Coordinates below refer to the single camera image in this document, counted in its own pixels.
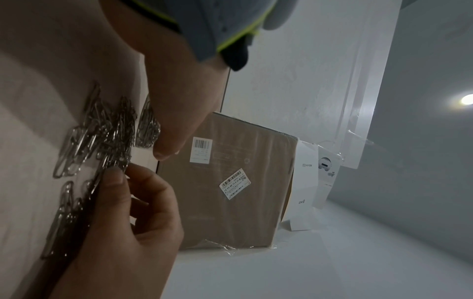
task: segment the white label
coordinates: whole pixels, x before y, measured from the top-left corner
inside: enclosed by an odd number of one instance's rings
[[[192,140],[191,163],[209,164],[212,139],[194,137]]]
[[[231,200],[249,184],[251,184],[250,180],[246,176],[246,173],[243,171],[243,169],[240,168],[237,172],[232,174],[228,179],[220,184],[220,189],[222,189],[228,200]]]

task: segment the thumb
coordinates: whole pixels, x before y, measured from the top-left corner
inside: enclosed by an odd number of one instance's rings
[[[123,171],[118,167],[106,169],[100,182],[91,229],[110,230],[110,233],[123,233],[122,228],[131,230],[131,202]]]

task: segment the yellow trim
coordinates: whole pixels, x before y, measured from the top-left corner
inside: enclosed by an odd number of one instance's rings
[[[162,13],[162,12],[158,12],[158,11],[155,11],[155,10],[152,10],[151,8],[149,8],[148,6],[142,4],[141,2],[137,1],[137,0],[131,0],[131,2],[133,2],[134,4],[138,5],[139,7],[143,8],[144,10],[146,10],[147,12],[149,13],[152,13],[158,17],[160,17],[161,19],[163,20],[166,20],[168,22],[171,22],[171,23],[174,23],[174,24],[177,24],[176,20],[169,17],[168,15]]]
[[[247,26],[245,29],[243,29],[242,31],[238,32],[237,34],[235,34],[234,36],[230,37],[229,39],[227,39],[226,41],[224,41],[223,43],[221,43],[218,47],[217,47],[217,52],[220,52],[222,51],[223,49],[225,49],[226,47],[230,46],[231,44],[233,44],[234,42],[236,42],[240,37],[244,36],[245,34],[247,33],[252,33],[252,32],[255,32],[256,30],[256,27],[261,24],[264,19],[266,19],[266,17],[269,15],[269,13],[272,11],[272,9],[274,8],[274,4],[273,6],[271,6],[270,9],[268,9],[261,17],[259,17],[256,21],[254,21],[253,23],[251,23],[249,26]]]

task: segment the barcode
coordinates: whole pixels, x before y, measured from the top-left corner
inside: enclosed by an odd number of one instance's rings
[[[222,187],[225,187],[230,183],[233,179],[235,179],[237,176],[241,175],[241,171],[237,171],[234,175],[232,175],[228,180],[222,183]]]
[[[196,139],[194,140],[194,147],[208,149],[209,142],[207,140]]]

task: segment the finger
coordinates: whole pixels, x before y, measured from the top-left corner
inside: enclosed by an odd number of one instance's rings
[[[151,170],[132,163],[128,165],[126,175],[133,181],[133,193],[138,193],[138,198],[147,201],[154,213],[179,217],[176,195],[165,180]]]
[[[153,147],[160,161],[179,151],[205,117],[215,111],[228,74],[221,57],[199,63],[184,41],[176,41],[173,47],[173,51],[163,49],[166,53],[145,58],[151,107],[161,125]]]
[[[130,207],[130,216],[134,218],[145,217],[148,211],[148,204],[142,200],[132,198],[132,206]]]
[[[130,206],[131,195],[125,175],[118,167],[106,169],[100,182],[91,229],[107,229],[114,233],[122,228],[130,230]]]

